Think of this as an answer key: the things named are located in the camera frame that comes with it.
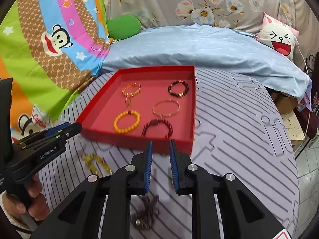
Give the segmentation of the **left human hand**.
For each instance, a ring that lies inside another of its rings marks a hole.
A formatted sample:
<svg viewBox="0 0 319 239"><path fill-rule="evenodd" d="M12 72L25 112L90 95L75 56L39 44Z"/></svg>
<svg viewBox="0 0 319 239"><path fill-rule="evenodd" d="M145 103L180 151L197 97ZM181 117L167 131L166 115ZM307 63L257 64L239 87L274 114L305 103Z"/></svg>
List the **left human hand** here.
<svg viewBox="0 0 319 239"><path fill-rule="evenodd" d="M50 213L50 209L42 194L42 189L43 186L39 181L39 175L36 173L27 188L28 194L32 197L31 206L26 208L18 198L8 195L6 192L2 194L2 206L7 214L20 224L25 224L21 219L21 215L26 212L37 221L44 220Z"/></svg>

